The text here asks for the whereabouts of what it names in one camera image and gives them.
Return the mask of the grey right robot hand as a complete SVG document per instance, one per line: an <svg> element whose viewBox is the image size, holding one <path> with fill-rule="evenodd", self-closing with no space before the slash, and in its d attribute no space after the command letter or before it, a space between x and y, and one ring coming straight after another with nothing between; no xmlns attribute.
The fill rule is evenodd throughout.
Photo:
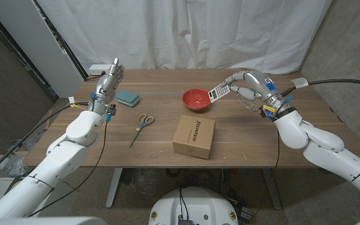
<svg viewBox="0 0 360 225"><path fill-rule="evenodd" d="M233 83L238 80L245 80L249 88L235 86ZM228 86L231 91L238 93L247 101L260 99L265 105L275 109L275 115L290 108L279 94L273 81L261 71L247 70L236 72L220 84L220 87L224 86Z"/></svg>

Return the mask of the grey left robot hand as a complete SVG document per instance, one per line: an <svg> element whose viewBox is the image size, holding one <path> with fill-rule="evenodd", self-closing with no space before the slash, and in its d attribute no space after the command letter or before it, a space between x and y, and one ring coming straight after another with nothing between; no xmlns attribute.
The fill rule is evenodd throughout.
<svg viewBox="0 0 360 225"><path fill-rule="evenodd" d="M116 89L124 77L124 66L117 57L111 64L109 71L103 75L96 84L94 98L89 103L87 110L103 115L116 95Z"/></svg>

